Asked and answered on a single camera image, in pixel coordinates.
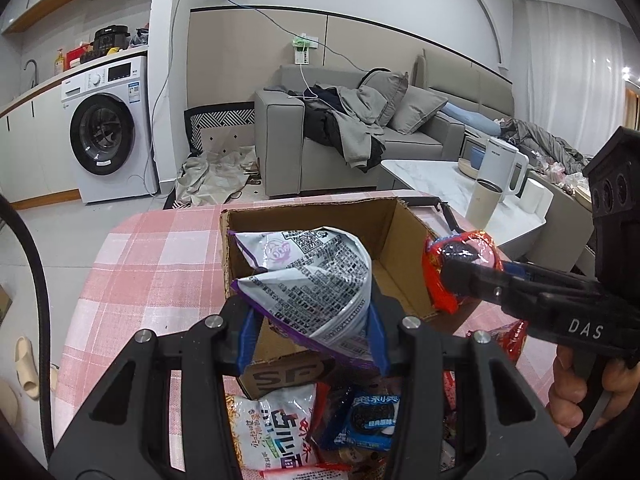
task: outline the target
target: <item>slipper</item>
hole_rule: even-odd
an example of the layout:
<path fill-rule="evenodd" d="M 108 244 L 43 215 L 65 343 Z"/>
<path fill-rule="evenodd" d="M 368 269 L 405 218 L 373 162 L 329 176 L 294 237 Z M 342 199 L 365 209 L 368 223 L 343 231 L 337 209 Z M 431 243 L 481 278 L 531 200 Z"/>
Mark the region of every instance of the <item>slipper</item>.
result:
<path fill-rule="evenodd" d="M 56 388 L 58 387 L 58 371 L 60 370 L 60 368 L 58 368 L 55 364 L 51 364 L 51 368 L 50 368 L 50 372 L 49 372 L 49 378 L 50 378 L 50 388 L 52 392 L 56 392 Z"/>
<path fill-rule="evenodd" d="M 31 341 L 26 337 L 19 337 L 15 343 L 15 369 L 18 372 L 18 382 L 31 399 L 36 400 L 40 395 L 38 387 L 38 373 L 33 362 Z"/>
<path fill-rule="evenodd" d="M 18 399 L 6 381 L 0 379 L 0 412 L 11 427 L 18 419 Z"/>

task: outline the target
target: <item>white marble table top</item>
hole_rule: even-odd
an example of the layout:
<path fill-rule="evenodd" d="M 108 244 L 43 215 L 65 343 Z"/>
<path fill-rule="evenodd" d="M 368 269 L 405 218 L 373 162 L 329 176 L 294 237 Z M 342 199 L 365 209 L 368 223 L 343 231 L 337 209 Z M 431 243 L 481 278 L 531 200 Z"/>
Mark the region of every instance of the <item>white marble table top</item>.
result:
<path fill-rule="evenodd" d="M 410 189 L 439 196 L 458 213 L 466 214 L 476 181 L 461 173 L 457 162 L 383 160 L 382 167 Z M 545 224 L 538 215 L 520 209 L 519 201 L 515 195 L 507 196 L 489 220 L 485 230 L 498 247 Z"/>

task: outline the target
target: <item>pink plaid tablecloth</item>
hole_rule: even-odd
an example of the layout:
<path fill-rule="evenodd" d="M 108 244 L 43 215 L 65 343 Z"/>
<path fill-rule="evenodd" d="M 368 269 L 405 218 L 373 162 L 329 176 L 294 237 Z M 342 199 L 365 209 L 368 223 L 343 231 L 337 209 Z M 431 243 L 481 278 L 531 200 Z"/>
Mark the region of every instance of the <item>pink plaid tablecloth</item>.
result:
<path fill-rule="evenodd" d="M 128 219 L 104 241 L 84 286 L 66 336 L 54 404 L 57 442 L 86 396 L 133 334 L 149 328 L 158 335 L 187 330 L 220 311 L 225 293 L 219 218 L 223 209 L 283 203 L 341 202 L 419 192 L 371 192 L 291 198 L 153 211 Z M 414 212 L 437 234 L 447 234 L 442 216 L 432 208 Z M 469 228 L 458 216 L 463 228 Z M 481 303 L 464 323 L 467 330 L 490 330 L 513 321 L 499 307 Z M 518 369 L 547 402 L 552 383 L 555 345 L 528 338 Z M 228 393 L 241 394 L 234 378 L 225 378 Z M 172 465 L 184 468 L 180 428 L 179 375 L 172 377 L 170 447 Z M 247 472 L 246 480 L 260 478 Z"/>

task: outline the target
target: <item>soap bottle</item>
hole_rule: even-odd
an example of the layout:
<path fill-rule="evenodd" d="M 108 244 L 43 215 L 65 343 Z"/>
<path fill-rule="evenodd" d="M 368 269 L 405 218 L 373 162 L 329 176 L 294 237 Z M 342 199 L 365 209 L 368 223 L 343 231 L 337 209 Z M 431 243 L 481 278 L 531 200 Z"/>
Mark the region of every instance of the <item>soap bottle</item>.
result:
<path fill-rule="evenodd" d="M 54 74 L 62 74 L 65 71 L 65 55 L 62 53 L 62 49 L 58 49 L 58 57 L 56 58 L 56 66 L 54 69 Z"/>

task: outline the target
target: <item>cardboard box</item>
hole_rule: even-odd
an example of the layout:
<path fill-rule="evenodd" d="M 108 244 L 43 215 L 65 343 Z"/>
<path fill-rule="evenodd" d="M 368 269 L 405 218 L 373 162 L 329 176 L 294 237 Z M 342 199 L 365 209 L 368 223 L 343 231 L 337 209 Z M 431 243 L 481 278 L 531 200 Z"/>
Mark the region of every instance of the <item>cardboard box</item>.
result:
<path fill-rule="evenodd" d="M 329 226 L 360 239 L 373 260 L 373 275 L 382 293 L 398 298 L 408 315 L 431 319 L 436 314 L 424 285 L 421 264 L 430 229 L 397 198 L 228 210 L 220 221 L 227 297 L 235 293 L 230 288 L 234 279 L 254 273 L 228 231 L 311 230 Z M 254 363 L 239 378 L 239 383 L 247 396 L 257 398 L 284 386 L 325 378 L 330 366 L 316 352 L 271 330 L 265 320 Z"/>
<path fill-rule="evenodd" d="M 9 307 L 11 306 L 11 298 L 4 291 L 2 285 L 0 285 L 0 325 L 2 325 L 2 321 L 4 320 L 4 316 L 6 316 Z"/>

